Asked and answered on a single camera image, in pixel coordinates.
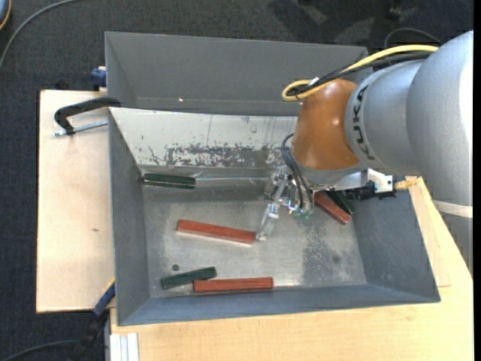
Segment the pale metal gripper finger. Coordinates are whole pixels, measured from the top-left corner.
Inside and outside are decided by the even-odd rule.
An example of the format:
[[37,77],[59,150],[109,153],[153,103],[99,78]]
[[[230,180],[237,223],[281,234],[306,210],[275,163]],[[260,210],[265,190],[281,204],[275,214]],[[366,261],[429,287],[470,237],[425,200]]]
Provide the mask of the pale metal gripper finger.
[[257,240],[263,241],[271,236],[279,220],[279,216],[280,206],[276,202],[268,203],[262,217],[261,225],[256,233]]

